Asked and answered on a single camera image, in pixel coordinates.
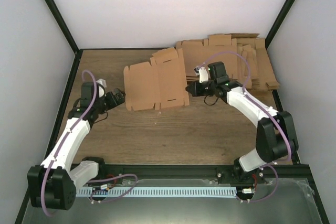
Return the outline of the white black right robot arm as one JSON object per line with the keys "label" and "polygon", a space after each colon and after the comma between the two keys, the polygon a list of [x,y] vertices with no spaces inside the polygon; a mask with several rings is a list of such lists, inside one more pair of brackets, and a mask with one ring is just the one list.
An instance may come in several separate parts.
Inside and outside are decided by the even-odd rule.
{"label": "white black right robot arm", "polygon": [[284,157],[291,158],[299,145],[292,115],[279,112],[252,96],[236,80],[230,80],[223,62],[194,69],[199,80],[187,85],[193,97],[213,97],[236,108],[257,129],[255,148],[234,161],[233,177],[244,184],[252,172]]}

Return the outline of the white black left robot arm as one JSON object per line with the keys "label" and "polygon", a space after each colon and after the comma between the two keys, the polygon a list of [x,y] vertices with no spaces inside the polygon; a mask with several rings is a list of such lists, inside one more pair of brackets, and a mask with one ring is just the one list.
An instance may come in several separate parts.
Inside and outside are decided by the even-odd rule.
{"label": "white black left robot arm", "polygon": [[81,96],[68,113],[65,129],[55,147],[40,165],[27,173],[31,205],[43,210],[68,210],[72,207],[77,189],[89,180],[102,184],[107,178],[103,159],[85,158],[72,168],[74,157],[100,115],[125,102],[125,92],[115,88],[106,91],[106,82],[84,82]]}

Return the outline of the cardboard box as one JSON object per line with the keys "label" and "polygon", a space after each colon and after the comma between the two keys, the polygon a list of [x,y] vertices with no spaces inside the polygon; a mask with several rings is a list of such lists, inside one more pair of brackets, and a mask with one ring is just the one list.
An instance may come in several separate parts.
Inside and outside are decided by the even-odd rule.
{"label": "cardboard box", "polygon": [[182,49],[159,50],[150,61],[126,66],[123,75],[125,106],[129,111],[190,104]]}

